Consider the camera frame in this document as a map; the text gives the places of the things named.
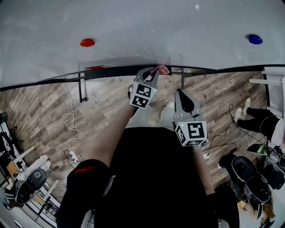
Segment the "power strip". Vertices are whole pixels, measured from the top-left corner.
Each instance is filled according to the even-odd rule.
[[[208,159],[210,156],[208,154],[203,154],[204,159]]]
[[[75,153],[74,151],[70,151],[69,153],[70,153],[70,155],[71,155],[72,161],[74,161],[75,163],[79,163],[79,159],[78,159],[78,157],[76,156],[76,153]]]

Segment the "person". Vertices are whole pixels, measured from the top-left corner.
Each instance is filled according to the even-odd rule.
[[[232,168],[232,161],[236,157],[233,154],[232,150],[228,155],[223,155],[219,161],[219,167],[225,168],[231,178],[231,181],[233,182],[235,191],[236,191],[236,197],[238,199],[237,207],[238,210],[246,211],[250,218],[252,220],[255,220],[257,217],[257,210],[258,205],[249,202],[247,200],[247,197],[244,193],[244,186],[245,182],[242,182],[238,179],[237,175],[235,174],[233,168]],[[262,212],[262,219],[261,219],[261,227],[262,228],[269,228],[273,225],[275,220],[275,215],[273,212],[273,200],[272,198],[263,206],[263,212]]]
[[[243,115],[250,115],[253,119],[243,120]],[[250,107],[250,98],[245,102],[244,110],[236,110],[235,122],[238,127],[262,133],[270,141],[271,147],[279,147],[285,153],[285,120],[278,118],[271,111],[264,109],[254,109]]]
[[[25,181],[28,175],[37,168],[42,168],[43,170],[47,171],[50,167],[50,164],[51,162],[48,160],[48,156],[42,155],[31,166],[26,168],[24,172],[20,172],[14,180],[12,179],[10,184],[8,184],[5,188],[6,198],[3,201],[5,208],[8,210],[12,210],[14,207],[21,208],[23,205],[18,204],[15,201],[16,183],[18,180]]]
[[[132,117],[134,110],[126,104],[68,175],[57,227],[229,227],[216,215],[201,149],[182,147],[174,132],[174,102],[157,127],[148,122],[150,106]],[[239,227],[238,212],[232,224]]]

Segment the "black cable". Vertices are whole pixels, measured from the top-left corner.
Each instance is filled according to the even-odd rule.
[[[69,152],[69,150],[65,150],[65,151],[61,151],[61,155],[63,157],[63,165],[62,166],[54,166],[52,167],[52,170],[49,172],[48,176],[52,173],[52,171],[58,169],[59,167],[64,167],[65,165],[65,159],[67,160],[67,162],[71,165],[71,167],[74,169],[73,165],[69,162],[69,161],[72,161],[72,159],[70,159],[67,155],[66,155],[66,151]]]
[[[210,148],[207,148],[207,149],[205,149],[205,150],[202,150],[202,152],[203,151],[206,151],[206,150],[209,150],[209,149],[212,149],[212,148],[214,148],[214,147],[221,147],[221,146],[226,146],[226,145],[231,145],[231,144],[234,144],[235,145],[235,149],[239,149],[239,148],[237,148],[236,147],[236,144],[234,143],[234,142],[231,142],[231,143],[229,143],[229,144],[221,144],[221,145],[217,145],[217,146],[213,146],[213,147],[210,147]]]
[[[26,172],[26,170],[27,170],[27,165],[25,165],[23,171],[21,171],[20,173],[18,173],[18,174],[16,174],[16,175],[19,176],[19,175],[21,175],[23,172]]]
[[[228,132],[228,129],[230,128],[230,126],[232,125],[232,123],[234,123],[233,121],[230,123],[230,125],[227,127],[227,129],[226,129],[226,132],[225,132],[225,134],[224,135],[222,135],[222,134],[217,134],[217,135],[215,135],[213,138],[212,138],[212,140],[211,140],[211,143],[210,143],[210,147],[208,148],[208,149],[206,149],[206,150],[209,150],[208,151],[208,156],[210,155],[210,150],[211,150],[211,146],[212,146],[212,143],[213,143],[213,140],[214,140],[214,138],[215,137],[217,137],[217,136],[222,136],[222,137],[224,137],[224,136],[226,136],[226,134],[227,134],[227,132]]]

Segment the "white shoe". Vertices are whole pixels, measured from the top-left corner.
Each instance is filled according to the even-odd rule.
[[[239,119],[241,119],[241,116],[242,116],[242,109],[241,108],[238,108],[237,110],[236,110],[236,114],[235,114],[235,122],[237,123],[237,121],[239,120]]]
[[[175,102],[174,101],[169,101],[169,103],[166,105],[166,107],[169,107],[169,108],[175,110]]]
[[[245,105],[244,105],[244,111],[243,111],[244,115],[247,115],[246,112],[247,112],[249,107],[250,107],[250,98],[247,98],[245,101]]]

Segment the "leg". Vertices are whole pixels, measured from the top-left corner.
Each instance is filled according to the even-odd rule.
[[[50,167],[51,162],[46,161],[40,168],[43,169],[44,171],[47,171]]]
[[[269,141],[271,141],[279,119],[274,116],[269,110],[248,108],[247,113],[251,116],[256,115],[257,113],[262,113],[262,116],[261,118],[259,117],[250,120],[238,120],[237,125],[246,130],[251,130],[258,133],[261,132],[267,137]]]
[[[26,180],[27,176],[35,169],[41,167],[48,160],[48,156],[42,155],[38,160],[36,160],[30,167],[26,169],[25,172],[22,172],[17,176],[17,179]]]
[[[260,132],[260,124],[262,121],[259,119],[250,119],[250,120],[241,120],[239,119],[236,123],[239,127],[246,129],[246,130],[251,130],[254,132]]]
[[[169,102],[161,112],[160,121],[157,127],[164,127],[171,131],[174,131],[172,125],[172,122],[174,121],[174,115],[174,102]]]
[[[253,108],[247,108],[246,113],[248,115],[251,115],[254,118],[261,118],[265,119],[266,117],[273,116],[274,114],[266,109],[253,109]]]
[[[148,122],[148,115],[152,113],[152,108],[148,106],[145,109],[138,109],[134,116],[128,122],[126,128],[132,127],[152,127]]]

